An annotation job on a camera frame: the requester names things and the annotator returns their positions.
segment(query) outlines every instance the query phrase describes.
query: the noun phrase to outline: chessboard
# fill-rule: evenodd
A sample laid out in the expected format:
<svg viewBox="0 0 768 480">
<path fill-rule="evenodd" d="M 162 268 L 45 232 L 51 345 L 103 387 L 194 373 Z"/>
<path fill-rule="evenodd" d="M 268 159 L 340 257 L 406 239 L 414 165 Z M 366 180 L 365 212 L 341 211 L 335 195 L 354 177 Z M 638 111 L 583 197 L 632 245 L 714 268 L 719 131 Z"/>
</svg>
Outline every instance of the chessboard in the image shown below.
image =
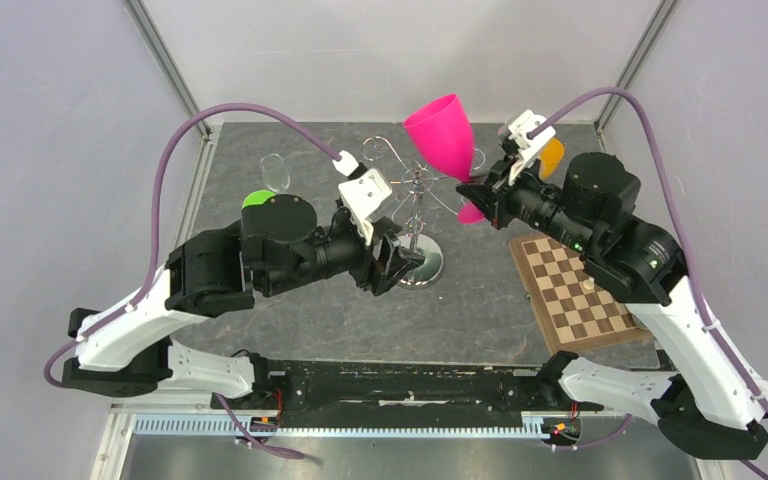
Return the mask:
<svg viewBox="0 0 768 480">
<path fill-rule="evenodd" d="M 593 284 L 578 253 L 542 233 L 510 242 L 549 352 L 581 352 L 651 336 L 625 305 Z"/>
</svg>

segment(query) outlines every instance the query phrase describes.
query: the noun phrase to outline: wine glass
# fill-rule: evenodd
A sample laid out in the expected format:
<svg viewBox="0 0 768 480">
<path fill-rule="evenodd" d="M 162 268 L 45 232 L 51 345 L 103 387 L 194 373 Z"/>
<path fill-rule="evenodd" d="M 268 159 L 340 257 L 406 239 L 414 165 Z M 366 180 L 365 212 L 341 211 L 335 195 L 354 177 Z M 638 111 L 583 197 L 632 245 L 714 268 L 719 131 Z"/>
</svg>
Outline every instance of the wine glass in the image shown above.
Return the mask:
<svg viewBox="0 0 768 480">
<path fill-rule="evenodd" d="M 290 171 L 284 164 L 284 158 L 277 153 L 270 153 L 260 159 L 260 171 L 266 187 L 275 193 L 286 193 L 290 188 Z"/>
</svg>

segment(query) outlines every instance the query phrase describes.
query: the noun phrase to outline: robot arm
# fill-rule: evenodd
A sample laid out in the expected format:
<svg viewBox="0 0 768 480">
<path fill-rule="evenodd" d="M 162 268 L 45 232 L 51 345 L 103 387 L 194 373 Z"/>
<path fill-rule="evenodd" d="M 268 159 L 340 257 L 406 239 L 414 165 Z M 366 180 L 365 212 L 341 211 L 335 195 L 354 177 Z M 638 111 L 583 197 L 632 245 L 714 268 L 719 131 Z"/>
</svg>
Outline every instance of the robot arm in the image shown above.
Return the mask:
<svg viewBox="0 0 768 480">
<path fill-rule="evenodd" d="M 134 294 L 104 312 L 73 311 L 68 333 L 80 343 L 64 364 L 63 385 L 110 397 L 158 387 L 245 396 L 266 375 L 259 356 L 199 352 L 169 335 L 253 308 L 254 291 L 270 297 L 342 272 L 375 296 L 389 291 L 422 258 L 399 245 L 401 228 L 380 213 L 392 193 L 389 183 L 357 162 L 349 170 L 328 227 L 317 226 L 302 198 L 275 195 L 245 206 L 228 227 L 201 232 L 174 250 L 145 298 L 88 338 L 84 332 Z"/>
<path fill-rule="evenodd" d="M 529 145 L 524 134 L 540 120 L 503 129 L 506 156 L 457 191 L 495 228 L 520 219 L 579 252 L 595 283 L 626 304 L 678 370 L 628 372 L 564 352 L 544 366 L 544 378 L 567 401 L 602 404 L 658 425 L 697 458 L 756 458 L 768 441 L 759 423 L 764 410 L 705 328 L 678 242 L 632 214 L 640 180 L 604 153 L 575 157 L 563 188 L 540 180 L 534 150 L 548 140 L 538 135 Z M 768 382 L 739 358 L 768 400 Z"/>
</svg>

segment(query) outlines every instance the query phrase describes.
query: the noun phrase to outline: gray wall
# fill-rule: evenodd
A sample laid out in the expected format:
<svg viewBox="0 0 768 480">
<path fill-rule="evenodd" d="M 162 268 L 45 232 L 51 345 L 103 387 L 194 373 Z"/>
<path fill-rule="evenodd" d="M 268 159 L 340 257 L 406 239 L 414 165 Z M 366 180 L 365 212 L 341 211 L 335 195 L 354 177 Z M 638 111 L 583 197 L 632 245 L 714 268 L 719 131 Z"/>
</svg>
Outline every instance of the gray wall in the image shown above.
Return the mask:
<svg viewBox="0 0 768 480">
<path fill-rule="evenodd" d="M 145 3 L 201 105 L 392 122 L 457 92 L 472 121 L 502 122 L 615 82 L 658 0 Z"/>
<path fill-rule="evenodd" d="M 706 296 L 768 378 L 768 4 L 682 2 L 632 90 L 664 150 Z M 667 224 L 632 110 L 623 107 L 607 133 L 643 180 L 638 214 Z"/>
<path fill-rule="evenodd" d="M 110 402 L 42 365 L 71 308 L 142 280 L 153 171 L 184 118 L 121 2 L 0 0 L 0 479 L 87 477 Z M 166 248 L 197 148 L 167 176 Z"/>
</svg>

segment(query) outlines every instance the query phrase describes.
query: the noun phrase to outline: gray floor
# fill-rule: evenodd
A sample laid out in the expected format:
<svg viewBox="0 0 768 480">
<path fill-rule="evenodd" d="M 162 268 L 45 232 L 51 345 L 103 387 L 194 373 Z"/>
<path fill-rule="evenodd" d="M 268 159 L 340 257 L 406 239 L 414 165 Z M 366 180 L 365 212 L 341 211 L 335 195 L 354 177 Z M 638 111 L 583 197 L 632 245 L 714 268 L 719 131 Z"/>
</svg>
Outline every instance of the gray floor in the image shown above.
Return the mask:
<svg viewBox="0 0 768 480">
<path fill-rule="evenodd" d="M 614 430 L 616 418 L 587 418 L 583 441 Z M 658 430 L 633 422 L 600 448 L 552 454 L 534 440 L 278 438 L 310 458 L 289 461 L 248 451 L 229 438 L 137 435 L 123 480 L 227 479 L 649 479 L 698 480 L 695 461 Z"/>
<path fill-rule="evenodd" d="M 403 158 L 417 153 L 399 124 L 312 124 L 328 143 L 360 156 L 362 142 L 373 135 L 388 138 Z M 498 125 L 475 125 L 476 146 L 487 161 L 499 157 Z M 599 149 L 593 127 L 566 125 L 558 138 L 569 159 Z M 291 172 L 290 193 L 311 202 L 319 223 L 327 223 L 342 177 L 330 161 L 300 136 L 273 123 L 226 123 L 219 138 L 196 216 L 194 234 L 225 227 L 239 218 L 246 194 L 265 188 L 258 160 L 282 155 Z M 395 158 L 376 161 L 391 180 L 403 169 Z M 461 205 L 455 181 L 439 180 L 433 191 L 452 208 Z M 404 190 L 396 186 L 404 195 Z M 181 342 L 201 350 L 230 354 L 246 348 L 272 358 L 378 360 L 417 362 L 514 363 L 537 365 L 549 353 L 534 312 L 525 298 L 507 242 L 533 232 L 521 223 L 497 231 L 489 225 L 460 225 L 434 201 L 427 202 L 424 233 L 443 249 L 445 271 L 433 287 L 399 288 L 379 298 L 354 287 L 347 274 L 272 298 L 258 298 L 254 310 L 235 312 L 182 330 Z M 400 215 L 397 220 L 404 221 Z M 654 367 L 651 341 L 591 351 L 587 356 L 607 365 Z"/>
</svg>

